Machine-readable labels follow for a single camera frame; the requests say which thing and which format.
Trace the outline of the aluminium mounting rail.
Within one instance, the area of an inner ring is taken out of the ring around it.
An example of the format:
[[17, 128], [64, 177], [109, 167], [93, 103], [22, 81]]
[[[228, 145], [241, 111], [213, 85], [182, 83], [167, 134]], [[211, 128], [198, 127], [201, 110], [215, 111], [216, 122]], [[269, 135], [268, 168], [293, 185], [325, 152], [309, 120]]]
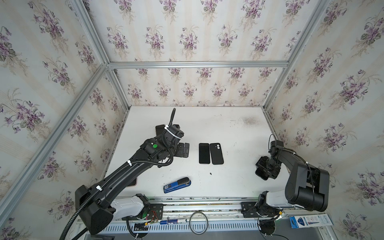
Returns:
[[234, 215], [235, 217], [244, 218], [241, 214], [241, 202], [257, 202], [257, 199], [237, 198], [208, 198], [208, 199], [152, 199], [149, 200], [146, 196], [137, 194], [130, 198], [115, 199], [112, 206], [117, 209], [113, 220], [134, 220], [133, 217], [138, 215], [144, 206], [149, 204], [163, 204], [162, 221], [169, 219], [188, 219], [194, 212], [203, 212], [213, 214], [215, 216], [224, 217], [226, 215]]

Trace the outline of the blue black stapler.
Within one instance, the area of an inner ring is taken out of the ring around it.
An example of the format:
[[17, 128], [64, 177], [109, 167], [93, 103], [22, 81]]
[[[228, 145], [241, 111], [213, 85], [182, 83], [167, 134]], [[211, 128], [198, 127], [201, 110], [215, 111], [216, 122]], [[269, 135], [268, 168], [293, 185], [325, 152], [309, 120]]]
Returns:
[[174, 192], [174, 191], [189, 187], [191, 185], [191, 183], [192, 183], [191, 180], [188, 177], [185, 177], [185, 178], [182, 178], [176, 182], [165, 185], [163, 187], [163, 192], [165, 194], [170, 193], [170, 192]]

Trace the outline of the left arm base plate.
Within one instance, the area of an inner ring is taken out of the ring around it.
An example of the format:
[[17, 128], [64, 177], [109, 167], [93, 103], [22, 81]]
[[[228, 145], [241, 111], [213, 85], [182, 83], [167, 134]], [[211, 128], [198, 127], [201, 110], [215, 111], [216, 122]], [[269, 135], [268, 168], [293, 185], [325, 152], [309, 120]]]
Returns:
[[164, 205], [163, 204], [149, 204], [144, 206], [141, 212], [136, 215], [134, 220], [154, 221], [163, 218]]

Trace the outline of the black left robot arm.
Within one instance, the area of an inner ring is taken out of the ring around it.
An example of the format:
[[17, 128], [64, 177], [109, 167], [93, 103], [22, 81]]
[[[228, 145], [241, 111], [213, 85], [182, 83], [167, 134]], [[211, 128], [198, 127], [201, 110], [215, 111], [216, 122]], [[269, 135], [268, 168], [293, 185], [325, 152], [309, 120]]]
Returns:
[[180, 127], [173, 124], [175, 113], [173, 109], [170, 122], [160, 135], [145, 140], [135, 154], [112, 174], [90, 187], [82, 185], [75, 191], [76, 211], [64, 227], [61, 240], [66, 238], [77, 217], [86, 226], [77, 239], [86, 232], [92, 235], [101, 232], [117, 212], [112, 206], [113, 201], [130, 183], [152, 166], [161, 168], [173, 162], [178, 144], [184, 137]]

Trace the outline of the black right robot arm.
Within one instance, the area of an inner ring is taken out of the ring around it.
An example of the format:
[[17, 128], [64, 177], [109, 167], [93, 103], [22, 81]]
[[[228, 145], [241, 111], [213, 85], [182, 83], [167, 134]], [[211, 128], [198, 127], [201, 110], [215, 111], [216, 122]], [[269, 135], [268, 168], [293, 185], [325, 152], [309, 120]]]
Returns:
[[279, 140], [269, 140], [269, 156], [256, 163], [255, 174], [262, 180], [275, 180], [282, 167], [289, 170], [285, 189], [264, 191], [259, 195], [255, 210], [261, 217], [275, 217], [284, 208], [301, 208], [324, 212], [329, 203], [330, 173], [305, 161]]

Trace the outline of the blue white box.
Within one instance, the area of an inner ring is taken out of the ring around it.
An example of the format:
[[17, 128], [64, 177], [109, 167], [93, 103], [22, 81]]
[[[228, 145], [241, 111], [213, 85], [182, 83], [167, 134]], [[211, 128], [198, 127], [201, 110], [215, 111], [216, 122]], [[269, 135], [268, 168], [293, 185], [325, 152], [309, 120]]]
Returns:
[[292, 216], [290, 217], [292, 229], [318, 228], [333, 226], [333, 222], [327, 214]]

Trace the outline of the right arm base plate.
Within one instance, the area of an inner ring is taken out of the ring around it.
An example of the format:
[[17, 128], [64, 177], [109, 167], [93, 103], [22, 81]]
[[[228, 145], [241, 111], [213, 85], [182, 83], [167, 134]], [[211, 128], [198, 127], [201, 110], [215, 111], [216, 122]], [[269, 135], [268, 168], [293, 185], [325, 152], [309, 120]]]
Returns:
[[259, 214], [261, 204], [259, 202], [241, 202], [241, 214], [244, 218], [261, 218]]

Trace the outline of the blue marker pen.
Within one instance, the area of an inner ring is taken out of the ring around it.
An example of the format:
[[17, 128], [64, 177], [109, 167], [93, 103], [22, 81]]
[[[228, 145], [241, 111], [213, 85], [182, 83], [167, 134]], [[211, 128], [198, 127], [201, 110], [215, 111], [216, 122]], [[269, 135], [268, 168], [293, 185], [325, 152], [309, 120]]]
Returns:
[[173, 219], [173, 220], [162, 220], [160, 221], [160, 225], [177, 225], [187, 223], [186, 219]]

